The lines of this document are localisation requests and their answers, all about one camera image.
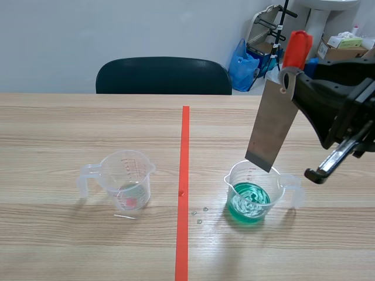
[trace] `green liquid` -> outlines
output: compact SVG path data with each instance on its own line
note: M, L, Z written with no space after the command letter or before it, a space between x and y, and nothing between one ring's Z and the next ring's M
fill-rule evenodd
M234 189L241 196L235 195L228 202L232 216L246 223L255 223L262 220L271 207L254 205L250 202L258 204L270 203L271 200L267 192L253 183L239 183L234 186Z

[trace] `chair backrest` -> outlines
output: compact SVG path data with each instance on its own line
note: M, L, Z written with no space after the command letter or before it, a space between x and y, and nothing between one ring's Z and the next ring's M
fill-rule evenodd
M101 68L97 94L231 95L228 71L218 63L184 57L134 57Z

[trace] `empty measuring cup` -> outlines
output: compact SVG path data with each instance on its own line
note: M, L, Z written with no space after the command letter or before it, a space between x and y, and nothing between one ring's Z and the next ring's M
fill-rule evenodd
M122 150L107 156L100 164L80 170L77 187L82 198L88 196L87 179L96 179L120 210L142 208L150 199L149 175L155 171L141 152Z
M292 207L298 208L304 197L301 179L279 174L272 168L269 173L248 160L237 163L224 178L228 184L227 205L232 216L243 222L257 222L280 201L286 190L293 190Z

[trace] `red tape line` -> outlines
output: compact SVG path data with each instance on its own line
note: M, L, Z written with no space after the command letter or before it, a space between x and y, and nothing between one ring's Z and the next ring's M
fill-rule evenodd
M182 108L180 176L176 237L175 281L188 281L189 275L189 138L190 108Z

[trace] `red handle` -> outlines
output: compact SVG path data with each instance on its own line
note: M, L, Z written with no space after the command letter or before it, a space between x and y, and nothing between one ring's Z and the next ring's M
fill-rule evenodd
M284 55L282 68L288 66L305 68L307 56L312 47L312 36L305 31L293 31Z

